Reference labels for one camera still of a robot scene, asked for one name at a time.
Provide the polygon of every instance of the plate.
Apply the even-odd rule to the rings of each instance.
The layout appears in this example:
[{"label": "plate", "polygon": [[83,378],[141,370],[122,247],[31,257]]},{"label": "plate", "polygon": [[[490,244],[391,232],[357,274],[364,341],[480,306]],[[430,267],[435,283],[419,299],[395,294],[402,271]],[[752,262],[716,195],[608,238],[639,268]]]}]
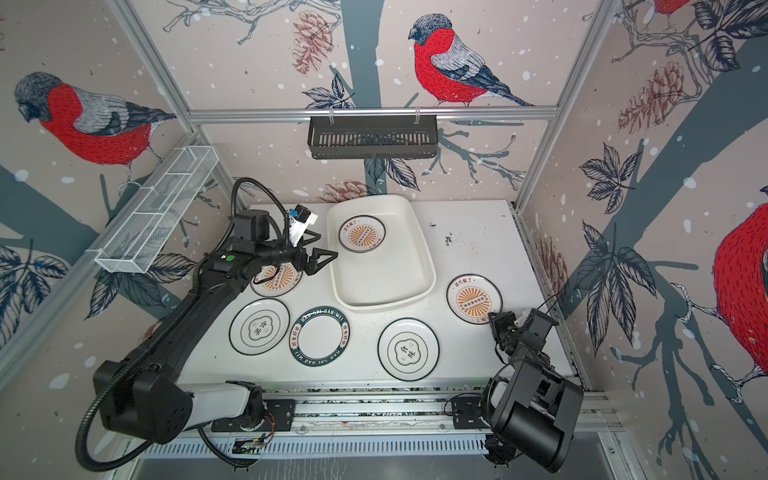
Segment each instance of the plate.
[{"label": "plate", "polygon": [[306,366],[323,366],[339,358],[349,343],[349,321],[332,306],[318,306],[296,319],[290,352]]},{"label": "plate", "polygon": [[352,217],[339,228],[339,241],[350,252],[365,253],[384,241],[384,223],[370,215]]},{"label": "plate", "polygon": [[245,306],[232,320],[230,343],[243,355],[259,355],[280,343],[290,315],[279,300],[262,299]]},{"label": "plate", "polygon": [[490,312],[502,311],[502,295],[496,285],[483,276],[457,276],[451,280],[445,295],[453,313],[475,325],[488,323]]},{"label": "plate", "polygon": [[417,319],[390,323],[379,337],[379,361],[384,370],[406,382],[421,380],[435,369],[440,345],[429,326]]},{"label": "plate", "polygon": [[[280,272],[278,272],[277,275],[275,275],[275,270],[276,268],[274,265],[263,267],[261,273],[256,275],[253,280],[250,281],[250,288],[256,292],[257,295],[269,298],[288,293],[293,290],[293,288],[299,284],[299,280],[301,280],[302,273],[297,272],[296,267],[294,267],[292,263],[283,263],[280,265]],[[265,278],[270,278],[272,275],[275,276],[272,280],[257,285],[257,282],[264,280]]]}]

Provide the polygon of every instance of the white rectangular dish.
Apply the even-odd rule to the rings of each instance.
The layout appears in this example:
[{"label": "white rectangular dish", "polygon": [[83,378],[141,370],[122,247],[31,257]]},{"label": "white rectangular dish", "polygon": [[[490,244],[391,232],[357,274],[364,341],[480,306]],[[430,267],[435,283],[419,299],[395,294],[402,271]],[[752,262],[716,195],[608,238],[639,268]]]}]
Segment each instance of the white rectangular dish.
[{"label": "white rectangular dish", "polygon": [[[384,224],[381,244],[365,253],[347,250],[341,228],[353,217],[375,217]],[[347,200],[328,210],[328,247],[339,252],[331,262],[333,293],[342,306],[374,313],[414,303],[435,288],[437,275],[424,233],[410,202],[398,195]]]}]

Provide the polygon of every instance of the bullfinch illustration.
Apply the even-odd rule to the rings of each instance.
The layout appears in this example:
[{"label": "bullfinch illustration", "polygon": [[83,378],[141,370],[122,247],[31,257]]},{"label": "bullfinch illustration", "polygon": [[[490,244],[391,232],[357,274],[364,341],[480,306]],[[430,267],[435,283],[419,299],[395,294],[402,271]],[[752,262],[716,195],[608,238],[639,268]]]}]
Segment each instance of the bullfinch illustration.
[{"label": "bullfinch illustration", "polygon": [[480,97],[501,97],[530,107],[515,97],[485,65],[483,58],[469,49],[453,31],[448,17],[439,13],[424,15],[413,24],[409,39],[415,41],[416,77],[437,104],[444,101],[469,102]]},{"label": "bullfinch illustration", "polygon": [[[761,192],[768,194],[768,187]],[[689,309],[695,308],[720,319],[733,337],[750,354],[755,366],[741,380],[735,380],[719,365],[711,368],[725,375],[736,390],[729,399],[741,403],[744,384],[768,375],[768,204],[762,204],[729,233],[715,253],[713,265],[717,307],[692,303],[684,286]],[[688,320],[690,311],[683,320]]]},{"label": "bullfinch illustration", "polygon": [[118,187],[120,192],[128,184],[139,185],[131,180],[131,162],[151,151],[154,129],[176,117],[116,95],[73,87],[41,71],[21,79],[14,93],[22,117],[27,122],[38,119],[73,154],[95,164],[125,165],[128,180]]}]

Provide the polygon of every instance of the white table surface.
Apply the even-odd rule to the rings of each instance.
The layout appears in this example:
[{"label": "white table surface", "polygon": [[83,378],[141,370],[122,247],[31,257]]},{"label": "white table surface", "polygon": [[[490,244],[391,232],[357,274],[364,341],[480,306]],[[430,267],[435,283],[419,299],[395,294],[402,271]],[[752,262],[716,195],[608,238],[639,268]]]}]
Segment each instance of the white table surface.
[{"label": "white table surface", "polygon": [[[307,205],[319,215],[312,226],[323,238],[310,247],[325,248],[325,213],[332,205]],[[437,285],[424,299],[383,313],[354,313],[342,308],[333,295],[330,269],[303,276],[290,292],[277,297],[290,312],[290,322],[317,306],[332,306],[349,319],[346,350],[324,366],[310,367],[290,354],[288,335],[269,352],[257,356],[238,353],[229,341],[233,318],[258,300],[246,288],[214,321],[182,369],[178,383],[209,383],[227,380],[257,382],[265,388],[378,388],[450,387],[484,385],[502,366],[494,354],[489,326],[460,320],[445,299],[448,284],[465,273],[491,280],[502,293],[503,311],[520,316],[544,301],[531,262],[523,247],[508,205],[503,200],[413,202],[437,271]],[[275,206],[259,205],[279,218]],[[377,343],[392,321],[412,317],[428,324],[438,337],[440,357],[426,378],[404,382],[392,378],[381,366]],[[560,339],[553,329],[544,347],[555,370],[572,376]]]}]

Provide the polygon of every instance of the black wall basket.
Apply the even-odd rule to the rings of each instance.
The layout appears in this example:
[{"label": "black wall basket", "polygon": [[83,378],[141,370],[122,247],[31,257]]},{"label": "black wall basket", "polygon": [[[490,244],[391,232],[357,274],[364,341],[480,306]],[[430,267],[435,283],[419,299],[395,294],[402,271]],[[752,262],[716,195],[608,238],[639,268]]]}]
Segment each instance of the black wall basket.
[{"label": "black wall basket", "polygon": [[312,117],[312,157],[432,158],[437,155],[435,115]]}]

